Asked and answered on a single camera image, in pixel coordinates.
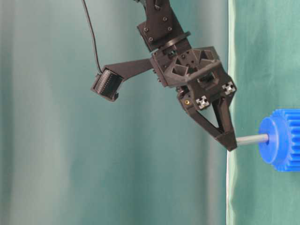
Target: blue gear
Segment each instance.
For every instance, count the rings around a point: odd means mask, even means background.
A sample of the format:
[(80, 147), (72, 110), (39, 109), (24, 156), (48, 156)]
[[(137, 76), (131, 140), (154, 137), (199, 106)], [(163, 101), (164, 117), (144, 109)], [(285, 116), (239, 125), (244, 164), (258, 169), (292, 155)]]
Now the blue gear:
[(267, 143), (259, 143), (263, 160), (280, 172), (300, 172), (300, 110), (278, 109), (262, 120), (260, 134), (268, 134)]

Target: teal curtain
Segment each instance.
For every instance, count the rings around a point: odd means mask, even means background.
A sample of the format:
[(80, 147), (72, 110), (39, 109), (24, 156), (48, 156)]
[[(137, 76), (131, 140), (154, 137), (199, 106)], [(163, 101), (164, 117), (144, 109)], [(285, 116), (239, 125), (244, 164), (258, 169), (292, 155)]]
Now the teal curtain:
[[(300, 106), (300, 2), (229, 3), (229, 65), (239, 87), (236, 133), (252, 135), (275, 109)], [(229, 181), (229, 225), (299, 224), (300, 174), (275, 171), (258, 146), (230, 154)]]
[[(171, 4), (227, 67), (227, 1)], [(150, 57), (140, 4), (87, 5), (102, 65)], [(224, 224), (226, 150), (175, 90), (147, 72), (110, 103), (95, 75), (80, 0), (0, 0), (0, 224)]]

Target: gear teeth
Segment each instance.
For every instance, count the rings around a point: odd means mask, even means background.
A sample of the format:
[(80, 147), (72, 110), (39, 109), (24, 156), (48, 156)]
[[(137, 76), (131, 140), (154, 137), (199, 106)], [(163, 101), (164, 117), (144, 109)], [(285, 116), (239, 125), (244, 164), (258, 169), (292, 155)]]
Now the gear teeth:
[(300, 110), (276, 110), (273, 116), (281, 117), (288, 127), (289, 150), (284, 162), (275, 166), (278, 171), (300, 171)]

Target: cable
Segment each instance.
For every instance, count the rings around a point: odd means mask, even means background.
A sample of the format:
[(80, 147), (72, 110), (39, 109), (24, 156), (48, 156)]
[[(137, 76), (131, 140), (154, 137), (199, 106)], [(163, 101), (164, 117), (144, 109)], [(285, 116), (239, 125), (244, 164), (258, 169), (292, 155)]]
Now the cable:
[(94, 33), (94, 30), (93, 30), (93, 27), (92, 27), (92, 23), (90, 21), (90, 15), (89, 15), (88, 8), (86, 6), (85, 0), (82, 0), (82, 4), (83, 4), (84, 11), (85, 11), (86, 19), (88, 20), (88, 24), (89, 24), (89, 28), (90, 28), (90, 34), (92, 35), (94, 55), (95, 55), (95, 61), (96, 61), (97, 69), (98, 69), (99, 74), (102, 74), (102, 70), (101, 70), (100, 63), (99, 63), (99, 58), (98, 58), (95, 33)]

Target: metal rod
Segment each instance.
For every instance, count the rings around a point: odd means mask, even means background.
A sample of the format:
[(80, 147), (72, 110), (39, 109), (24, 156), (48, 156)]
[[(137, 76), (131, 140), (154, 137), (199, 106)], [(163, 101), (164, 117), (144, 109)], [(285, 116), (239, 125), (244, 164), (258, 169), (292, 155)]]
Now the metal rod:
[(248, 145), (248, 144), (265, 143), (268, 141), (269, 141), (269, 136), (267, 134), (253, 135), (253, 136), (247, 136), (247, 137), (238, 137), (236, 139), (238, 146)]

